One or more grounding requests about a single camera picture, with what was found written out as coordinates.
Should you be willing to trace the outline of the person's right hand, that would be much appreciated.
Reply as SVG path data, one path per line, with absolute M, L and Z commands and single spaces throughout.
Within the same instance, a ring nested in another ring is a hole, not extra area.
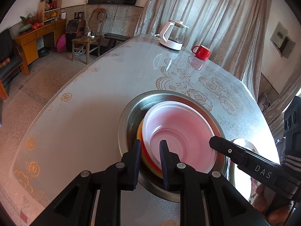
M 287 218 L 289 217 L 293 203 L 290 202 L 287 205 L 278 207 L 276 210 L 271 211 L 269 214 L 267 214 L 266 213 L 267 201 L 264 197 L 264 188 L 265 188 L 265 186 L 263 184 L 261 184 L 256 189 L 257 196 L 256 196 L 254 202 L 252 203 L 252 206 L 261 213 L 263 218 L 270 225 L 283 226 L 285 224 Z

